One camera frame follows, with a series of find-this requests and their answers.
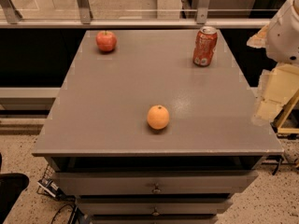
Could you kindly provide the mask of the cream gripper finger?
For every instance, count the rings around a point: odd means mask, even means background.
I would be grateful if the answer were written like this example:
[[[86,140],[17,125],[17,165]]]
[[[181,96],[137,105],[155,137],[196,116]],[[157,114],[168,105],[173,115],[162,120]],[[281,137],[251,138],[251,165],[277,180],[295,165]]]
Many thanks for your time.
[[[261,49],[265,47],[265,42],[266,42],[266,34],[268,31],[269,25],[265,25],[262,27],[258,33],[253,35],[252,37],[249,38],[247,41],[247,45],[251,48],[255,49]]]
[[[252,122],[272,122],[283,106],[299,90],[299,65],[278,63],[271,71],[263,70],[259,78]]]

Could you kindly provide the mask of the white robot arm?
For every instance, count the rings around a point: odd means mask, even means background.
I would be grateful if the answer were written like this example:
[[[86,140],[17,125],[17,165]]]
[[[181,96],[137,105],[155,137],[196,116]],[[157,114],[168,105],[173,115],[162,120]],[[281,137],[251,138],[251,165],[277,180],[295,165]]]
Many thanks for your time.
[[[247,45],[265,48],[266,56],[277,63],[262,71],[252,122],[272,122],[299,90],[299,0],[287,0],[271,21],[253,35]]]

